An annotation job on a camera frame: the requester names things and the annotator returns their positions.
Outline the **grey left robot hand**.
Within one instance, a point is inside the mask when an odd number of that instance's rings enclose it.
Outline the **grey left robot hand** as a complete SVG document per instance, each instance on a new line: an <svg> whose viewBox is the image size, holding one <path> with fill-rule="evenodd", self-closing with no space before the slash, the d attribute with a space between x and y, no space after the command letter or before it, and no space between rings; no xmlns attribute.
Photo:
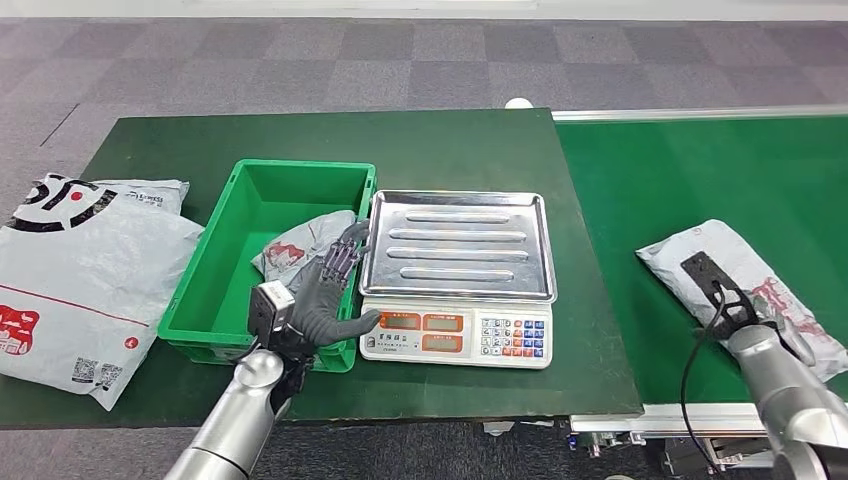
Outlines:
<svg viewBox="0 0 848 480"><path fill-rule="evenodd" d="M357 318L338 319L351 272L367 251L358 244L368 234L367 221L350 225L329 245L325 255L312 259L302 270L289 324L316 347L357 338L373 330L379 322L377 310L368 310Z"/></svg>

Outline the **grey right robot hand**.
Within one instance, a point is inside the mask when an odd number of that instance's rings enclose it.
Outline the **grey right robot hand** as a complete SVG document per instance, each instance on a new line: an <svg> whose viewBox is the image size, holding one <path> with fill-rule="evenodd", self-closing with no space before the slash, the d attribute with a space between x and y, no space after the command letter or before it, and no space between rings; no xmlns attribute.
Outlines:
<svg viewBox="0 0 848 480"><path fill-rule="evenodd" d="M756 312L758 323L775 330L782 345L798 360L808 367L816 365L812 348L802 338L800 330L788 316L780 313L776 307L760 296L753 298L753 308Z"/></svg>

